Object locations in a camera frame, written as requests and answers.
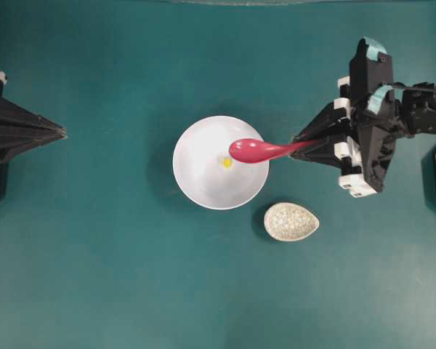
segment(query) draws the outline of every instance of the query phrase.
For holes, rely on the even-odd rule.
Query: teal table surface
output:
[[[436,1],[2,1],[4,96],[69,138],[10,164],[0,349],[436,348],[436,136],[400,140],[368,198],[337,169],[279,159],[254,200],[218,212],[172,174],[207,116],[289,141],[337,97],[362,36],[397,81],[436,83]],[[271,240],[278,201],[320,228]]]

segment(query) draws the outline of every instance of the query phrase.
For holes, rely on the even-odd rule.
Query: light blue part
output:
[[[391,89],[392,87],[390,85],[383,85],[379,87],[375,93],[371,95],[370,100],[368,100],[367,109],[377,114],[381,108],[381,104],[383,103],[384,96],[386,96],[386,93]]]
[[[380,44],[374,39],[367,38],[366,36],[364,36],[363,38],[365,39],[365,43],[368,45],[368,49],[366,51],[366,57],[369,60],[378,60],[379,52],[387,54],[387,51],[382,44]]]

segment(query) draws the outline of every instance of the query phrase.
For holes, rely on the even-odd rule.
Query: small yellow item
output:
[[[223,166],[225,169],[229,169],[233,165],[233,160],[230,157],[225,157],[223,159]]]

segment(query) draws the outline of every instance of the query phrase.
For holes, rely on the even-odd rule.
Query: red spoon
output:
[[[288,155],[316,142],[316,140],[307,140],[305,142],[291,143],[288,145],[275,145],[262,140],[244,138],[242,140],[236,140],[230,145],[230,155],[237,161],[255,164],[257,162]]]

